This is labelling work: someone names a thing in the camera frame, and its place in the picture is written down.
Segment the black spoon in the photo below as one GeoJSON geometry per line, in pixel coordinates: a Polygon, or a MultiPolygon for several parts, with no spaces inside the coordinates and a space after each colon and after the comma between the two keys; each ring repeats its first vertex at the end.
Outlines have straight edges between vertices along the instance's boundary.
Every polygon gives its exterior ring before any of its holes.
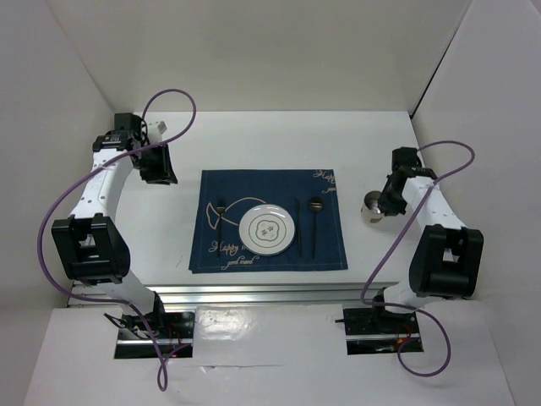
{"type": "Polygon", "coordinates": [[[324,210],[324,202],[319,196],[314,196],[309,199],[308,207],[313,217],[311,251],[312,251],[312,258],[314,259],[316,255],[316,247],[317,247],[318,214],[324,210]]]}

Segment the black fork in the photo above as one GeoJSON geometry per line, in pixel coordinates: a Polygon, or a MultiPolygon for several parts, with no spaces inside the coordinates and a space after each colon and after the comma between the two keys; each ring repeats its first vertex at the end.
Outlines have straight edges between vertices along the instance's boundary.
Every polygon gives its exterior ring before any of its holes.
{"type": "Polygon", "coordinates": [[[226,210],[225,199],[222,197],[219,197],[217,201],[217,205],[216,205],[216,212],[218,214],[218,222],[216,224],[216,233],[217,233],[216,258],[217,259],[221,258],[222,224],[223,224],[222,217],[223,217],[223,214],[225,213],[225,210],[226,210]]]}

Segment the black table knife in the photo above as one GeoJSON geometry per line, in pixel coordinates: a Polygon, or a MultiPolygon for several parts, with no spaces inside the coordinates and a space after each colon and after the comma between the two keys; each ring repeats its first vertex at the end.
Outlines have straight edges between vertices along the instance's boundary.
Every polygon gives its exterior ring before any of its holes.
{"type": "Polygon", "coordinates": [[[301,224],[301,207],[300,201],[297,197],[294,197],[294,208],[295,208],[295,228],[296,228],[296,240],[298,247],[299,257],[303,256],[303,237],[302,237],[302,224],[301,224]]]}

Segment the navy fish placemat cloth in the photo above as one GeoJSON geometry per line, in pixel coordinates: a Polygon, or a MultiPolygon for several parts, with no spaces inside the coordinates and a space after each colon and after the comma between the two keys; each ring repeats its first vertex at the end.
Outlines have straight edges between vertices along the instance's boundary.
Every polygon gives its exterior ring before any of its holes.
{"type": "Polygon", "coordinates": [[[324,272],[347,269],[347,256],[334,172],[331,169],[204,170],[199,188],[189,270],[194,274],[221,272],[324,272]],[[312,213],[309,199],[319,196],[324,210],[318,214],[317,247],[312,258],[312,213]],[[218,198],[226,202],[222,217],[221,258],[216,258],[218,198]],[[296,234],[291,245],[273,256],[247,250],[238,224],[251,208],[276,204],[295,222],[294,197],[300,201],[303,256],[299,257],[296,234]]]}

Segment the white round plate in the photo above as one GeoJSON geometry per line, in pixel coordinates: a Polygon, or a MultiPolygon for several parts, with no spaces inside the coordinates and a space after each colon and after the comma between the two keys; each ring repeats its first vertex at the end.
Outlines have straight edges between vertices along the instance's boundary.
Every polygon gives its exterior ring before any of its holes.
{"type": "Polygon", "coordinates": [[[249,209],[238,224],[243,246],[256,255],[273,256],[285,251],[296,234],[295,222],[280,206],[262,204],[249,209]]]}

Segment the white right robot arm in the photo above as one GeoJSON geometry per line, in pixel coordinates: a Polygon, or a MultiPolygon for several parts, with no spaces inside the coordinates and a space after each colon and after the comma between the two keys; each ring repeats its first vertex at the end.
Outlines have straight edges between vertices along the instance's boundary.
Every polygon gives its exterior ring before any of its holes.
{"type": "Polygon", "coordinates": [[[441,299],[473,296],[484,247],[483,234],[469,228],[453,212],[412,147],[392,152],[391,174],[378,196],[376,210],[383,217],[404,215],[411,209],[422,233],[406,279],[382,288],[369,311],[370,325],[389,331],[400,316],[441,299]]]}

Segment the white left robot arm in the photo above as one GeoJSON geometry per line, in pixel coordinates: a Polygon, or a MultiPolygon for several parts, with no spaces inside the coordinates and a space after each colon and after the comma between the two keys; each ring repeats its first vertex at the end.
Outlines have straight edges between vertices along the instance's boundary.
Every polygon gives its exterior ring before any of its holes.
{"type": "Polygon", "coordinates": [[[77,206],[66,219],[52,224],[52,237],[68,279],[97,288],[123,310],[118,320],[141,337],[159,337],[167,316],[159,295],[131,271],[129,248],[115,225],[126,179],[139,171],[148,184],[174,184],[169,149],[161,143],[167,126],[147,123],[132,113],[118,113],[114,128],[92,146],[97,174],[85,185],[77,206]]]}

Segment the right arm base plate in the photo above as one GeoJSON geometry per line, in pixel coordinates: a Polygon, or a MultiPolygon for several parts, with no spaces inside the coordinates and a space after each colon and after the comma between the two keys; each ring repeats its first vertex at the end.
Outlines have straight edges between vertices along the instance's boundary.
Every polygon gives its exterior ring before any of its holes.
{"type": "Polygon", "coordinates": [[[348,355],[395,354],[403,344],[403,353],[424,351],[414,313],[395,314],[368,307],[346,308],[335,323],[343,325],[348,355]]]}

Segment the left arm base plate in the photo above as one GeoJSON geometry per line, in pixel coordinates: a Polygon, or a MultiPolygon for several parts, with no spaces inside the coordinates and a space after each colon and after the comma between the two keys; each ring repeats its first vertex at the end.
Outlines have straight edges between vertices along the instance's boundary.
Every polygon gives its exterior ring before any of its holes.
{"type": "MultiPolygon", "coordinates": [[[[153,342],[143,323],[126,315],[104,316],[117,328],[115,359],[155,359],[153,342]]],[[[163,323],[153,329],[158,347],[164,356],[187,359],[193,356],[195,313],[193,311],[168,312],[163,323]]]]}

